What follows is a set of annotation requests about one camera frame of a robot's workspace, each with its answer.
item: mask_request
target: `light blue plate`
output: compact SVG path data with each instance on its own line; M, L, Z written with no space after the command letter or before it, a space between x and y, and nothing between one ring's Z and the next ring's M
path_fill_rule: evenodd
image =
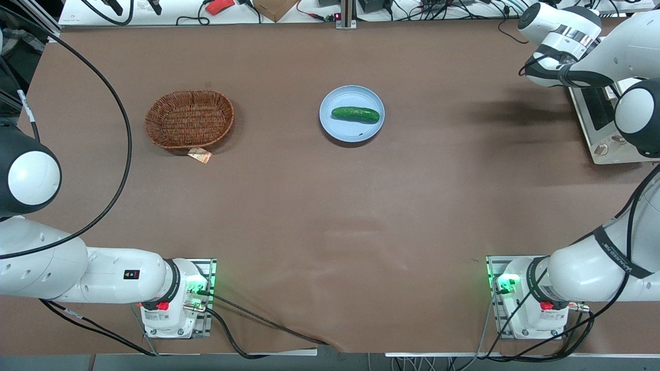
M337 107L371 108L380 114L377 123L361 123L343 121L332 116L332 110ZM358 85L346 85L331 91L321 103L319 110L321 125L333 138L340 141L355 143L365 141L380 130L385 121L385 107L375 92Z

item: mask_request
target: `brown tablecloth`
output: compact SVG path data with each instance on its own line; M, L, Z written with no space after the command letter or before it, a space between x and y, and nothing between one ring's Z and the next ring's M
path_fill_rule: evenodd
M64 31L123 99L135 145L123 195L85 242L216 257L218 293L340 351L473 352L489 300L485 257L566 246L612 217L649 172L592 164L564 90L518 77L534 47L496 24ZM372 89L387 112L360 147L330 141L318 120L323 97L345 84ZM160 96L202 88L236 109L208 164L168 154L142 128ZM55 44L28 97L63 169L57 199L29 217L73 232L119 183L121 116L98 78ZM127 305L69 307L145 344ZM658 353L656 307L617 304L580 351ZM247 351L312 346L221 312ZM35 299L0 298L0 318L1 354L130 351ZM494 332L491 323L489 341ZM212 333L156 347L229 351L221 329Z

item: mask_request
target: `cucumber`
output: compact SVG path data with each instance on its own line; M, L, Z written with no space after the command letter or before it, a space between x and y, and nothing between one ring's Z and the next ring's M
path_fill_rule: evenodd
M332 110L332 116L345 121L361 121L364 123L377 123L380 114L371 108L337 107Z

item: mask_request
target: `brown wicker basket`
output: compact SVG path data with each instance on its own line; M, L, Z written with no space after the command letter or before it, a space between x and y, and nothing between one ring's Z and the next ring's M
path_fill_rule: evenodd
M147 137L168 150L206 147L225 136L234 107L213 90L180 90L160 97L145 118Z

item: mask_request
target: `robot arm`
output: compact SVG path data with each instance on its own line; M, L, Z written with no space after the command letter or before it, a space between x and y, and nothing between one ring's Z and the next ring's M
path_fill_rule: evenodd
M596 13L537 3L523 13L518 29L539 46L525 64L536 84L602 88L630 77L660 77L660 12L627 19L599 42Z
M27 253L69 237L22 216L47 206L60 185L55 155L16 126L0 125L0 294L58 302L137 302L150 336L191 337L200 302L192 288L208 287L189 260L129 248L91 248L80 238Z
M556 10L532 5L518 28L539 45L524 66L541 86L609 86L630 77L647 80L619 99L615 124L621 135L648 157L660 157L660 11L635 15L604 40L595 13L580 7ZM632 255L626 256L630 206L593 233L549 257L520 257L498 280L502 302L511 315L528 293L511 328L517 338L545 339L563 331L570 302L604 302L630 278L621 301L660 300L660 182L658 172L640 196L632 225Z

